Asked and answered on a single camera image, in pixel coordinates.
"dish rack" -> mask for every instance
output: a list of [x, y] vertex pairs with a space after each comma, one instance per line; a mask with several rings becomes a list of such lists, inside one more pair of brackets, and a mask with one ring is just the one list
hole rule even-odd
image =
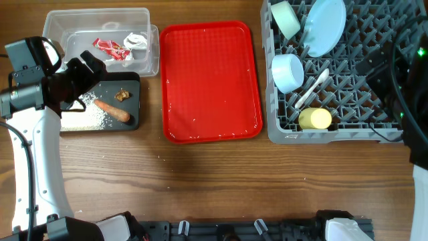
[[[359, 76], [355, 66], [368, 53], [385, 42], [392, 42], [397, 29], [406, 20], [426, 15], [422, 0], [344, 0], [346, 25], [336, 47], [329, 53], [312, 58], [303, 46], [306, 33], [304, 24], [315, 0], [289, 0], [301, 24], [292, 39], [281, 34], [271, 13], [271, 5], [283, 0], [264, 0], [261, 7], [261, 35], [266, 57], [266, 112], [268, 135], [277, 144], [329, 143], [344, 140], [377, 140], [388, 143], [369, 128], [367, 119], [374, 110], [380, 110], [379, 100], [368, 87], [365, 76]], [[410, 60], [416, 52], [418, 39], [426, 25], [415, 24], [405, 30], [397, 45]], [[289, 94], [282, 94], [272, 77], [272, 60], [275, 55], [295, 54], [304, 67], [304, 83]], [[294, 108], [297, 100], [315, 83], [318, 75], [329, 68], [329, 78], [311, 93], [300, 109]], [[298, 117], [308, 107], [326, 108], [332, 114], [332, 124], [324, 130], [302, 130]], [[393, 140], [403, 132], [398, 123], [380, 112], [370, 125], [384, 137]]]

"white cup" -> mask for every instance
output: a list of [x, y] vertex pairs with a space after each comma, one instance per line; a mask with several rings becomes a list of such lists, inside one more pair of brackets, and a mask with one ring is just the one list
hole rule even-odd
[[277, 55], [272, 60], [272, 75], [278, 90], [287, 94], [303, 84], [303, 65], [294, 54]]

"food wrapper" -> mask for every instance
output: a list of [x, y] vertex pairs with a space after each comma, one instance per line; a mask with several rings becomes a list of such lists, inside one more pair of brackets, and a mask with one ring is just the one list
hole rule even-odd
[[112, 40], [100, 40], [97, 38], [94, 43], [94, 47], [102, 50], [109, 56], [112, 56], [114, 60], [132, 60], [131, 51], [127, 48], [124, 48], [118, 45]]

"red plastic tray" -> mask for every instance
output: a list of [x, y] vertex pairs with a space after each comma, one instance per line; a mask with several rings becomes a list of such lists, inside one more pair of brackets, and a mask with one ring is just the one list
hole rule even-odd
[[262, 117], [248, 26], [172, 25], [160, 35], [163, 130], [174, 143], [256, 136]]

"light blue plate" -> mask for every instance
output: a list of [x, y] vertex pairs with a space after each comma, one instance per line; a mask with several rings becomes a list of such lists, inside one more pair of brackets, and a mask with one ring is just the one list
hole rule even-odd
[[310, 46], [309, 56], [320, 57], [330, 52], [339, 42], [346, 23], [346, 7], [343, 0], [317, 0], [305, 23], [308, 35], [304, 47]]

